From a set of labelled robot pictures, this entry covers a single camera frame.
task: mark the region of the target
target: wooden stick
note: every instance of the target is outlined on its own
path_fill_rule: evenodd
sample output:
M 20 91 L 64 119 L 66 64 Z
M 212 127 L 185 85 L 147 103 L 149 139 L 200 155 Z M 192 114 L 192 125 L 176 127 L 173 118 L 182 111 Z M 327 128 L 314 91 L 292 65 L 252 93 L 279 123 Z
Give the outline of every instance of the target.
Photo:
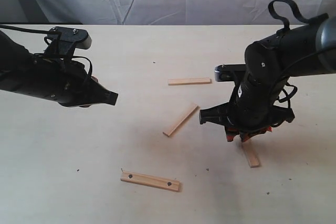
M 176 120 L 176 122 L 165 130 L 163 134 L 170 136 L 174 131 L 187 119 L 191 114 L 198 108 L 198 105 L 195 103 L 190 104 L 189 108 Z
M 151 186 L 160 189 L 166 189 L 170 191 L 178 191 L 180 182 L 174 179 L 155 177 L 151 175 L 122 172 L 121 181 L 139 184 L 143 186 Z
M 171 80 L 168 80 L 168 85 L 169 86 L 189 85 L 189 84 L 209 84 L 209 83 L 211 83 L 210 78 L 171 79 Z
M 260 161 L 258 159 L 258 156 L 253 149 L 251 140 L 246 141 L 245 143 L 242 143 L 243 151 L 245 153 L 247 162 L 251 168 L 255 168 L 260 166 Z

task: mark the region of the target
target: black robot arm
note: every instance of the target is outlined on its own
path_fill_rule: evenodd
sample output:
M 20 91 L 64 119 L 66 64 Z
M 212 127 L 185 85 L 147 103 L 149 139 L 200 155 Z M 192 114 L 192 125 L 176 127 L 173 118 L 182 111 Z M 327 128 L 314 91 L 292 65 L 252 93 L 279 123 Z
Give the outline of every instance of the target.
M 0 89 L 56 101 L 62 106 L 89 106 L 96 103 L 115 105 L 118 94 L 105 89 L 92 77 L 92 64 L 86 57 L 74 56 L 76 48 L 88 49 L 87 31 L 53 27 L 50 31 L 0 25 L 0 28 L 47 34 L 47 49 L 31 54 L 0 31 Z M 84 58 L 90 68 L 75 61 Z
M 287 3 L 294 16 L 306 25 L 290 29 L 288 19 L 275 12 L 274 2 Z M 305 19 L 292 0 L 274 0 L 268 9 L 284 28 L 249 45 L 244 65 L 216 67 L 216 81 L 234 81 L 234 90 L 228 103 L 200 111 L 200 123 L 223 125 L 229 142 L 236 135 L 244 142 L 284 121 L 293 121 L 290 98 L 297 87 L 288 83 L 290 77 L 336 72 L 335 18 L 322 14 Z M 290 94 L 284 86 L 292 87 Z M 287 108 L 274 105 L 276 101 L 287 102 Z

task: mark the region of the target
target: wooden plank with holes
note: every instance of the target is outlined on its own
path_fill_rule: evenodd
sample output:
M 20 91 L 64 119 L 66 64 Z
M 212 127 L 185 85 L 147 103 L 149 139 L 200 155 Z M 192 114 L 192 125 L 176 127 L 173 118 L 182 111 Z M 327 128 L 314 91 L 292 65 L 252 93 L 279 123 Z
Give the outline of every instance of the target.
M 176 131 L 176 129 L 186 120 L 188 119 L 194 112 L 195 110 L 198 109 L 198 105 L 195 103 L 191 103 L 190 106 L 188 107 L 183 114 L 165 131 L 163 131 L 163 134 L 166 136 L 170 136 L 171 134 Z
M 190 84 L 209 84 L 211 83 L 210 78 L 191 78 L 191 79 L 171 79 L 168 80 L 169 86 L 175 85 L 190 85 Z
M 255 152 L 251 140 L 242 143 L 242 148 L 245 153 L 247 162 L 250 168 L 255 168 L 260 166 L 260 161 L 258 159 L 257 153 Z
M 131 173 L 126 171 L 122 172 L 120 180 L 124 182 L 130 182 L 143 186 L 151 186 L 170 191 L 178 191 L 180 187 L 180 182 L 178 180 L 161 178 L 140 173 Z

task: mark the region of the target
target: wooden block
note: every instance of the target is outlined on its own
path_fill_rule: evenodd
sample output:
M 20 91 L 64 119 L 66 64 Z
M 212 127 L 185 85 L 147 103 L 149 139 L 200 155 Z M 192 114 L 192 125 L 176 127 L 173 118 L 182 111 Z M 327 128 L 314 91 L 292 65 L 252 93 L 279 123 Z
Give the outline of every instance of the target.
M 258 159 L 258 156 L 253 149 L 251 140 L 246 141 L 245 143 L 242 143 L 243 151 L 245 153 L 247 162 L 251 168 L 255 168 L 260 166 L 260 161 Z
M 210 78 L 171 79 L 171 80 L 168 80 L 168 85 L 169 86 L 189 85 L 189 84 L 209 84 L 209 83 L 211 83 Z
M 139 184 L 143 186 L 151 186 L 160 189 L 166 189 L 170 191 L 178 191 L 180 182 L 174 179 L 155 177 L 151 175 L 122 172 L 121 181 Z
M 187 119 L 191 114 L 198 108 L 198 105 L 195 103 L 190 104 L 189 108 L 175 121 L 175 123 L 165 130 L 163 134 L 170 136 L 174 131 Z

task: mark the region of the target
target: white table surface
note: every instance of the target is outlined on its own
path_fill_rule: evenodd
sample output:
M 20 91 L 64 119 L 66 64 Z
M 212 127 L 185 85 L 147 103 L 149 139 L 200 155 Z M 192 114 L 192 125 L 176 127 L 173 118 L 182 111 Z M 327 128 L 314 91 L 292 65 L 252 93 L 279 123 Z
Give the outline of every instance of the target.
M 213 79 L 279 26 L 75 27 L 92 38 L 76 55 L 92 60 L 117 105 L 70 109 L 0 91 L 0 223 L 335 223 L 336 75 L 291 79 L 296 118 L 254 137 L 260 168 L 198 113 L 162 134 L 190 102 L 222 104 L 234 86 L 167 79 Z M 6 33 L 31 52 L 46 48 L 43 35 Z M 121 182 L 121 168 L 176 178 L 182 191 Z

